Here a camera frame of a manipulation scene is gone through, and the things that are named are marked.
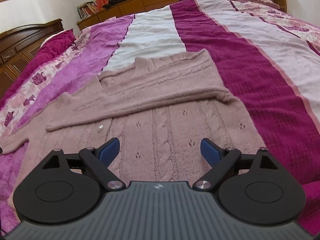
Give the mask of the pink cable knit cardigan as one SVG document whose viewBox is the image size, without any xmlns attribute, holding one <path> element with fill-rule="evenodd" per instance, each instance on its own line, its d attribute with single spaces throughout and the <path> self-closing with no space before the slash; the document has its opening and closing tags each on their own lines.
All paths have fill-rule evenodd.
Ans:
<svg viewBox="0 0 320 240">
<path fill-rule="evenodd" d="M 264 146 L 246 107 L 224 86 L 203 49 L 137 57 L 124 69 L 95 76 L 4 136 L 1 148 L 8 154 L 27 146 L 20 183 L 55 148 L 73 153 L 114 137 L 120 154 L 111 171 L 125 183 L 194 183 L 209 170 L 199 153 L 203 138 L 245 153 Z"/>
</svg>

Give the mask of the magenta velvet pillow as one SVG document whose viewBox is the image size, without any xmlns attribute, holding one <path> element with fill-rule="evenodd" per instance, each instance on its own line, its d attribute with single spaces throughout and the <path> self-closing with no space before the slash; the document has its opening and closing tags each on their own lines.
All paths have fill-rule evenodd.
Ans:
<svg viewBox="0 0 320 240">
<path fill-rule="evenodd" d="M 18 91 L 24 81 L 29 79 L 31 74 L 33 74 L 37 68 L 60 56 L 74 43 L 75 40 L 76 37 L 73 33 L 73 29 L 69 29 L 55 34 L 48 41 L 44 42 L 35 57 L 27 64 L 22 74 L 1 97 L 1 109 L 4 107 L 5 102 Z"/>
</svg>

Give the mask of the purple floral striped bedspread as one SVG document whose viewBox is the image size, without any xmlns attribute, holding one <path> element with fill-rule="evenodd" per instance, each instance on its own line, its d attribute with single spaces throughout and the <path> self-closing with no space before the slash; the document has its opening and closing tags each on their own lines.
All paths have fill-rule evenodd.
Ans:
<svg viewBox="0 0 320 240">
<path fill-rule="evenodd" d="M 60 56 L 40 66 L 1 110 L 1 139 L 61 94 L 137 57 L 207 50 L 224 86 L 246 107 L 264 146 L 300 183 L 299 224 L 319 233 L 319 29 L 262 4 L 184 0 L 84 29 Z M 19 223 L 13 204 L 27 146 L 1 154 L 1 217 Z"/>
</svg>

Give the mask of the row of books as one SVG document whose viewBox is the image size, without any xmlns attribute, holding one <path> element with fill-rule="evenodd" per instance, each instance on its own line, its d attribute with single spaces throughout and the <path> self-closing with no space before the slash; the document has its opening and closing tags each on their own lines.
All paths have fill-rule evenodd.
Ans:
<svg viewBox="0 0 320 240">
<path fill-rule="evenodd" d="M 97 8 L 97 4 L 93 1 L 86 2 L 86 3 L 78 6 L 77 11 L 78 11 L 78 14 L 79 14 L 81 20 L 88 18 L 90 16 L 93 16 L 99 12 L 99 10 Z"/>
</svg>

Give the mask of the dark wooden headboard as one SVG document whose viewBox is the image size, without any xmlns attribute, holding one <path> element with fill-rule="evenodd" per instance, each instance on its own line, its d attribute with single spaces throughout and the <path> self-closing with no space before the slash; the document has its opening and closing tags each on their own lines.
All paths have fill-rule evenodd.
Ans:
<svg viewBox="0 0 320 240">
<path fill-rule="evenodd" d="M 1 96 L 35 57 L 42 42 L 60 31 L 63 31 L 63 25 L 58 18 L 43 24 L 23 25 L 1 33 Z"/>
</svg>

